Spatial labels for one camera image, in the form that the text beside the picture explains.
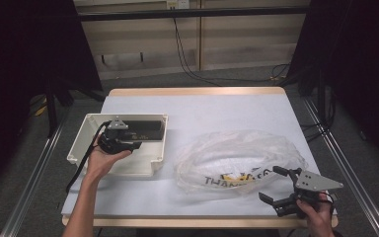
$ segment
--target table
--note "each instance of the table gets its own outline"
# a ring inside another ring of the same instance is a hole
[[[299,228],[305,220],[295,216],[277,217],[273,209],[258,199],[258,192],[246,197],[215,201],[192,201],[174,186],[173,150],[193,139],[200,132],[197,127],[215,129],[262,129],[285,135],[294,143],[309,163],[308,170],[319,173],[302,134],[301,128],[282,88],[152,88],[115,89],[103,105],[102,114],[159,114],[170,117],[165,164],[153,179],[128,180],[106,177],[97,194],[95,226],[120,227],[181,227],[181,228]],[[198,118],[203,113],[209,117]],[[190,134],[182,139],[183,134]],[[72,186],[79,189],[80,179]],[[278,183],[292,193],[292,183]],[[71,192],[63,207],[62,221],[66,224],[77,194]],[[333,226],[338,218],[333,216]]]

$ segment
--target clear plastic bag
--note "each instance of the clear plastic bag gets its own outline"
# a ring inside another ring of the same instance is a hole
[[[239,194],[275,179],[273,166],[308,166],[287,138],[259,130],[205,134],[184,147],[176,161],[177,183],[185,191],[236,190]]]

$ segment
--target human arm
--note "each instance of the human arm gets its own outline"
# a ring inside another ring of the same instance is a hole
[[[332,229],[331,204],[327,202],[326,194],[319,194],[319,210],[316,211],[306,201],[297,201],[298,207],[307,214],[307,227],[312,237],[335,237]]]
[[[79,195],[64,230],[63,237],[93,236],[94,208],[98,183],[109,172],[116,161],[130,154],[130,151],[122,151],[115,155],[109,155],[99,146],[94,148],[89,156],[87,173],[82,180]]]

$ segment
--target electrical outlet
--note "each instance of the electrical outlet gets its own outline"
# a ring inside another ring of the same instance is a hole
[[[178,8],[179,9],[189,9],[190,8],[190,0],[178,0]]]
[[[178,1],[177,0],[168,0],[166,1],[166,9],[178,9]]]

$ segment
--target wooden table edge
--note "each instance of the wooden table edge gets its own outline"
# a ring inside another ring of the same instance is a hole
[[[64,225],[69,222],[69,216],[63,215]],[[339,224],[338,217],[332,216],[332,226]],[[111,217],[94,218],[94,226],[111,227],[131,227],[131,228],[268,228],[268,229],[287,229],[287,228],[307,228],[307,221],[296,216],[262,216],[248,218],[160,218],[160,217]]]
[[[262,95],[282,94],[281,87],[185,87],[112,89],[109,96]]]

